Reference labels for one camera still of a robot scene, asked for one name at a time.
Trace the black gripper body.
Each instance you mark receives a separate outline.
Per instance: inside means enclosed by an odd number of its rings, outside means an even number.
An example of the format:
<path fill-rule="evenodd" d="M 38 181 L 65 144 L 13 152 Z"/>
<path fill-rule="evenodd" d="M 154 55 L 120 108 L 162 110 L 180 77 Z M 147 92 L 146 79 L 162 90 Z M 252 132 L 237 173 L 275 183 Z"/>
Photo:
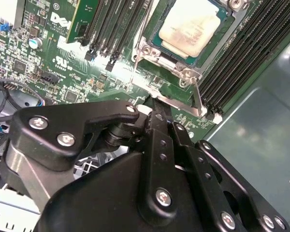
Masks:
<path fill-rule="evenodd" d="M 140 215 L 145 199 L 139 191 L 163 188 L 177 213 L 170 224 L 157 227 Z M 133 152 L 121 156 L 59 190 L 47 203 L 37 232 L 210 232 L 188 184 L 174 162 L 159 155 L 148 159 Z"/>

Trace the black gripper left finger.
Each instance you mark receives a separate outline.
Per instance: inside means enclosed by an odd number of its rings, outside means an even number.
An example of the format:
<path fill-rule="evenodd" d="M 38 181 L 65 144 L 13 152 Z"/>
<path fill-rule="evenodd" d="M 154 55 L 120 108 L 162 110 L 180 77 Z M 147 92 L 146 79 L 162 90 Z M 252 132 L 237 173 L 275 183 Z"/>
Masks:
<path fill-rule="evenodd" d="M 11 119 L 0 174 L 15 190 L 30 196 L 41 215 L 63 187 L 120 158 L 138 152 L 174 162 L 168 121 L 152 100 L 150 112 L 127 101 L 99 101 L 29 107 Z M 152 187 L 139 191 L 138 205 L 148 224 L 169 224 L 177 207 L 171 194 Z"/>

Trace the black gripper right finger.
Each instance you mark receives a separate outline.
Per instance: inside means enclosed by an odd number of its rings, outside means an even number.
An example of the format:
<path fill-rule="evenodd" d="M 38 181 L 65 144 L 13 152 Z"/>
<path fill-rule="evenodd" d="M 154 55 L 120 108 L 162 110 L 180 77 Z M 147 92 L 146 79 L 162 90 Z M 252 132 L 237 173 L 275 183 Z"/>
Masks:
<path fill-rule="evenodd" d="M 290 225 L 273 206 L 205 140 L 193 143 L 187 130 L 159 103 L 205 232 L 289 232 Z"/>

